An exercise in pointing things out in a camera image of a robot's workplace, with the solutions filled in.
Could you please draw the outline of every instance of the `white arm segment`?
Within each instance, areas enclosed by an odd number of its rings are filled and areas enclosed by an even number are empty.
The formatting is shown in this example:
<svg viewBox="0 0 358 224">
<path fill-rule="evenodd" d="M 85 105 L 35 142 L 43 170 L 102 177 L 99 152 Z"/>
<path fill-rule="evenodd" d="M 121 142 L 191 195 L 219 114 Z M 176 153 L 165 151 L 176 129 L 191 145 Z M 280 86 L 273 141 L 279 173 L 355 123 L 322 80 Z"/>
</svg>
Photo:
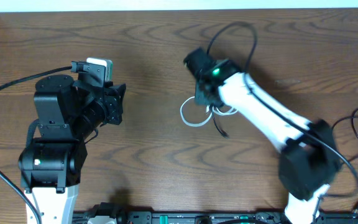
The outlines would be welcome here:
<svg viewBox="0 0 358 224">
<path fill-rule="evenodd" d="M 309 130 L 308 124 L 310 124 L 310 121 L 288 110 L 272 98 L 253 81 L 249 74 L 236 73 L 224 81 L 224 85 L 219 87 L 219 95 L 223 103 L 242 113 L 265 134 L 276 150 L 281 152 L 287 145 L 286 141 L 288 138 L 298 139 L 303 133 L 283 121 L 255 98 L 247 89 L 244 83 L 244 76 L 253 92 L 280 114 L 286 116 L 304 130 Z M 298 200 L 290 194 L 288 205 L 285 208 L 287 218 L 293 224 L 310 224 L 313 221 L 313 213 L 318 202 L 318 197 L 325 194 L 328 188 L 328 184 L 321 186 L 308 201 Z"/>
<path fill-rule="evenodd" d="M 75 201 L 78 196 L 78 184 L 66 187 L 65 193 L 57 194 L 55 187 L 34 187 L 32 193 L 25 196 L 41 214 L 42 224 L 71 224 Z M 26 205 L 27 224 L 37 224 L 31 209 Z"/>
</svg>

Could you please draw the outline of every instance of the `white cable loop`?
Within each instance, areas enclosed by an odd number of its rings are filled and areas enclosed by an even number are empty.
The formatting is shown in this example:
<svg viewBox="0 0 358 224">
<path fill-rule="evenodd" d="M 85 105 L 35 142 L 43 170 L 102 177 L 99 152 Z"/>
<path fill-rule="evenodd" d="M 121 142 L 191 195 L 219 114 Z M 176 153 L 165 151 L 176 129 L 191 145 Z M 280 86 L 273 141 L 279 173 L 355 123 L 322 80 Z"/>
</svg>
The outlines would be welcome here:
<svg viewBox="0 0 358 224">
<path fill-rule="evenodd" d="M 220 115 L 220 116 L 227 116 L 227 115 L 233 115 L 233 114 L 235 114 L 235 113 L 238 112 L 238 110 L 235 110 L 234 108 L 229 109 L 227 112 L 222 112 L 222 111 L 219 110 L 219 108 L 217 108 L 217 107 L 214 106 L 214 107 L 212 108 L 211 113 L 209 114 L 209 116 L 207 117 L 207 119 L 206 119 L 205 121 L 203 121 L 203 122 L 201 122 L 201 123 L 190 123 L 190 122 L 188 122 L 188 121 L 185 119 L 185 117 L 184 117 L 184 115 L 183 115 L 183 106 L 187 103 L 187 101 L 189 101 L 189 100 L 191 100 L 191 99 L 193 99 L 193 98 L 194 98 L 194 96 L 188 98 L 188 99 L 187 99 L 185 102 L 183 102 L 183 104 L 180 106 L 180 116 L 181 116 L 181 120 L 182 120 L 186 125 L 188 125 L 188 126 L 190 126 L 190 127 L 201 127 L 201 126 L 203 126 L 204 124 L 206 124 L 206 123 L 212 118 L 212 113 L 216 113 L 217 115 Z M 208 112 L 209 112 L 209 106 L 206 107 L 206 113 L 208 113 Z"/>
</svg>

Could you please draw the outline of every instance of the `wooden object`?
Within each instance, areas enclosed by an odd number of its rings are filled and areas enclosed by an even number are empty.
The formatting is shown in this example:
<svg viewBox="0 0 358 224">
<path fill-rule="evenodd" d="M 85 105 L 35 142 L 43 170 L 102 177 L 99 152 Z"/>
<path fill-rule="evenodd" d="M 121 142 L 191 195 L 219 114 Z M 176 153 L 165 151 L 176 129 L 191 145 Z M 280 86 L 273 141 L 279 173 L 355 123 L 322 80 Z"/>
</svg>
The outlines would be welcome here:
<svg viewBox="0 0 358 224">
<path fill-rule="evenodd" d="M 226 140 L 212 122 L 191 128 L 180 119 L 179 107 L 195 89 L 184 57 L 233 21 L 256 26 L 250 72 L 288 108 L 332 124 L 358 107 L 358 9 L 0 14 L 0 85 L 87 57 L 111 59 L 114 82 L 127 83 L 124 121 L 102 127 L 87 145 L 76 210 L 100 202 L 177 211 L 284 209 L 278 156 L 252 124 L 239 114 L 219 118 Z M 249 32 L 231 29 L 211 53 L 243 64 L 251 43 Z M 17 158 L 37 118 L 35 83 L 0 92 L 0 169 L 16 184 Z M 204 111 L 190 104 L 185 116 L 201 121 Z M 335 137 L 346 156 L 358 152 L 348 122 Z M 358 160 L 354 165 L 358 170 Z M 330 192 L 353 187 L 344 168 Z M 322 208 L 350 210 L 357 199 L 327 198 Z M 0 180 L 3 222 L 25 223 L 25 206 Z"/>
</svg>

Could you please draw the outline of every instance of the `white wall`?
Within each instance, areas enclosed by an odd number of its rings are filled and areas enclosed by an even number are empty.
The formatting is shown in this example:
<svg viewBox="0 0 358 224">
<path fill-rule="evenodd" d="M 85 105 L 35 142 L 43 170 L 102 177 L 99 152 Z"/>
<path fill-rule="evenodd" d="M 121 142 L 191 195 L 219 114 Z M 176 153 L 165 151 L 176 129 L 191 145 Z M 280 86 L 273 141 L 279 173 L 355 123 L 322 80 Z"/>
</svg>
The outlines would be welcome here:
<svg viewBox="0 0 358 224">
<path fill-rule="evenodd" d="M 358 7 L 358 0 L 0 0 L 0 12 Z"/>
</svg>

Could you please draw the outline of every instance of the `green light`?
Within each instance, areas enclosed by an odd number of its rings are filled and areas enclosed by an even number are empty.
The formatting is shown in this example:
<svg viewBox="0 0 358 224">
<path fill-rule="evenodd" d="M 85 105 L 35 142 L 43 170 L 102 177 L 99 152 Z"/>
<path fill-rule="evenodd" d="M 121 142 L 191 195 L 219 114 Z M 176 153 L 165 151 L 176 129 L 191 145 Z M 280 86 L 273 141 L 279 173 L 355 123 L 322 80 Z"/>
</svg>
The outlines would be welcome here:
<svg viewBox="0 0 358 224">
<path fill-rule="evenodd" d="M 215 70 L 212 71 L 212 74 L 213 74 L 213 75 L 219 75 L 219 72 L 220 72 L 220 71 L 221 71 L 221 70 L 217 68 L 217 69 L 215 69 Z"/>
</svg>

